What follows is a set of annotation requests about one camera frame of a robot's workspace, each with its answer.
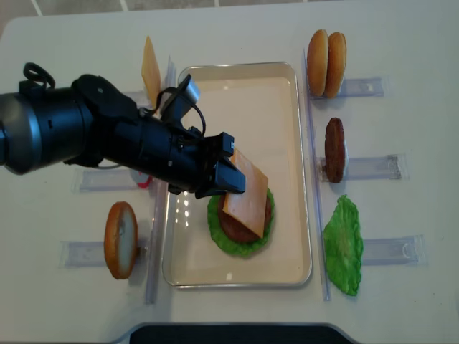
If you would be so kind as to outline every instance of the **sesame-free bun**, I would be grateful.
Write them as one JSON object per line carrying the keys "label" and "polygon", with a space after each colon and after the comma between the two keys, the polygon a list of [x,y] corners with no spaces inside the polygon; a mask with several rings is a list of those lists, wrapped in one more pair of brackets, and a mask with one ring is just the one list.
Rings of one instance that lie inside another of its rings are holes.
{"label": "sesame-free bun", "polygon": [[334,32],[328,38],[328,70],[325,96],[334,98],[343,82],[346,69],[346,38],[341,32]]}
{"label": "sesame-free bun", "polygon": [[108,213],[103,242],[105,262],[117,280],[129,277],[137,254],[137,220],[127,202],[117,202]]}
{"label": "sesame-free bun", "polygon": [[320,97],[325,90],[328,68],[327,31],[318,30],[311,38],[308,47],[308,83],[309,90]]}

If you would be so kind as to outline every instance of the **green lettuce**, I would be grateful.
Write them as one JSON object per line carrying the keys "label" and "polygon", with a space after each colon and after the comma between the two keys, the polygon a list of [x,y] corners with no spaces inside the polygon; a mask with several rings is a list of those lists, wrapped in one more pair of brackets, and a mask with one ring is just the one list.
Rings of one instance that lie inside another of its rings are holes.
{"label": "green lettuce", "polygon": [[271,202],[271,219],[262,239],[258,239],[256,242],[250,243],[239,243],[229,239],[223,232],[220,226],[220,220],[218,219],[218,201],[222,196],[212,196],[209,204],[207,205],[207,223],[209,225],[210,237],[214,240],[215,244],[223,251],[228,254],[236,256],[247,257],[253,252],[261,249],[266,245],[270,238],[271,227],[273,226],[274,219],[274,198],[271,190],[268,189],[268,198]]}
{"label": "green lettuce", "polygon": [[364,241],[360,236],[359,211],[346,195],[323,230],[328,278],[344,293],[356,296],[361,281]]}

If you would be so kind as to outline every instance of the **fake cheese slice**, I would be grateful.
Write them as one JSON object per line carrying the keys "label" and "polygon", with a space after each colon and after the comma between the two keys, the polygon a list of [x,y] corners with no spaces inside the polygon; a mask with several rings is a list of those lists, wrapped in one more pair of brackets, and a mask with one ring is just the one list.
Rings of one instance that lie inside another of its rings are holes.
{"label": "fake cheese slice", "polygon": [[145,47],[143,48],[142,78],[148,98],[150,98],[151,104],[155,108],[156,98],[161,91],[161,76],[155,50],[149,36],[146,37]]}
{"label": "fake cheese slice", "polygon": [[231,162],[245,176],[245,192],[227,193],[223,211],[263,238],[268,177],[235,149]]}

